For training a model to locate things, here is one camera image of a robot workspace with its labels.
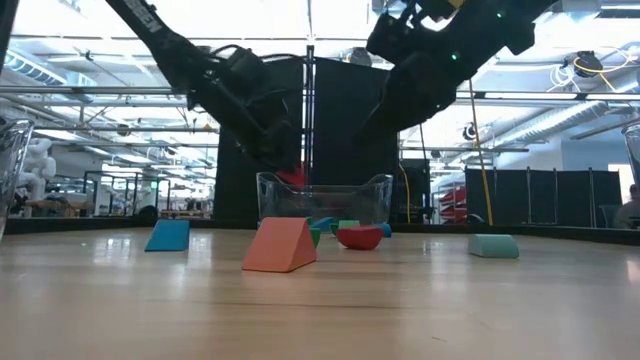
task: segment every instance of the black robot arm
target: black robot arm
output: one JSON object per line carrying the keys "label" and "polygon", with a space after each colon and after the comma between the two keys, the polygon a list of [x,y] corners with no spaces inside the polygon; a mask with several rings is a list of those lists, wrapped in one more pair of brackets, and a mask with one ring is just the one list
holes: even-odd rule
{"label": "black robot arm", "polygon": [[283,102],[266,64],[250,50],[230,45],[220,50],[197,47],[172,31],[145,0],[106,0],[149,48],[172,87],[187,91],[189,106],[202,106],[228,129],[244,151],[273,170],[293,171],[293,137]]}
{"label": "black robot arm", "polygon": [[[456,100],[456,89],[507,46],[515,55],[535,43],[534,23],[557,0],[407,0],[396,19],[380,16],[367,50],[395,64],[378,107],[358,140],[420,124]],[[421,25],[454,16],[441,31]]]}

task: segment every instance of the table surface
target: table surface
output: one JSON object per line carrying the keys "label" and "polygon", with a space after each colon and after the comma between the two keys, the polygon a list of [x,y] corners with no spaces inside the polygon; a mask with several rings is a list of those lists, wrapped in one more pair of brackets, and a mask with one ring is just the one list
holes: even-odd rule
{"label": "table surface", "polygon": [[466,238],[394,235],[374,252],[324,236],[291,274],[240,271],[254,231],[7,236],[2,359],[638,359],[640,249],[518,238],[519,260]]}

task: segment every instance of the red block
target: red block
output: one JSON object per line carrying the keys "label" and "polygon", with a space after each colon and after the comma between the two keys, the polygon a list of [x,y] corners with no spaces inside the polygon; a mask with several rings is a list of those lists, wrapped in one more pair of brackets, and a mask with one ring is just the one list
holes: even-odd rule
{"label": "red block", "polygon": [[340,244],[353,250],[374,250],[380,244],[384,231],[378,226],[356,226],[338,229]]}
{"label": "red block", "polygon": [[291,272],[316,261],[305,218],[265,218],[242,264],[243,270]]}

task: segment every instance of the red bowl-shaped block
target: red bowl-shaped block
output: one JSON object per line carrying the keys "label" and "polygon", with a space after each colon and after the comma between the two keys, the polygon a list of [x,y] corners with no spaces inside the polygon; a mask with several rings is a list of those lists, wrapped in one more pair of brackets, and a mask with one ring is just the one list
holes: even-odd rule
{"label": "red bowl-shaped block", "polygon": [[384,231],[378,226],[356,226],[338,229],[340,244],[353,250],[373,250],[378,247]]}

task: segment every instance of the black partition panel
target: black partition panel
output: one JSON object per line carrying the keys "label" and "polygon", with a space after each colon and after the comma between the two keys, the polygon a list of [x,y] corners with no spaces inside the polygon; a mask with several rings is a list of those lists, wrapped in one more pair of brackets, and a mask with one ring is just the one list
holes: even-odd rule
{"label": "black partition panel", "polygon": [[531,222],[554,224],[556,222],[556,175],[553,171],[532,170]]}
{"label": "black partition panel", "polygon": [[[292,89],[285,102],[291,114],[295,131],[302,134],[303,61],[292,58],[268,63],[273,81]],[[295,139],[294,147],[301,151],[302,137]],[[255,223],[258,219],[256,173],[264,167],[238,151],[235,139],[222,128],[218,149],[218,172],[214,200],[214,217],[217,220]]]}
{"label": "black partition panel", "polygon": [[386,77],[384,70],[316,59],[313,184],[361,185],[376,174],[395,174],[396,133],[366,148],[353,143]]}
{"label": "black partition panel", "polygon": [[620,190],[619,173],[609,171],[593,172],[593,199],[596,206],[597,227],[607,227],[607,221],[600,206],[622,205],[622,194]]}
{"label": "black partition panel", "polygon": [[[486,223],[489,223],[487,214],[487,201],[484,193],[484,182],[481,170],[465,171],[467,188],[467,214],[480,216]],[[495,174],[492,170],[487,171],[487,182],[489,183],[489,196],[491,200],[491,211],[495,214]]]}
{"label": "black partition panel", "polygon": [[558,224],[591,227],[591,186],[588,171],[558,172]]}
{"label": "black partition panel", "polygon": [[495,174],[494,223],[526,224],[529,219],[526,170],[499,170]]}

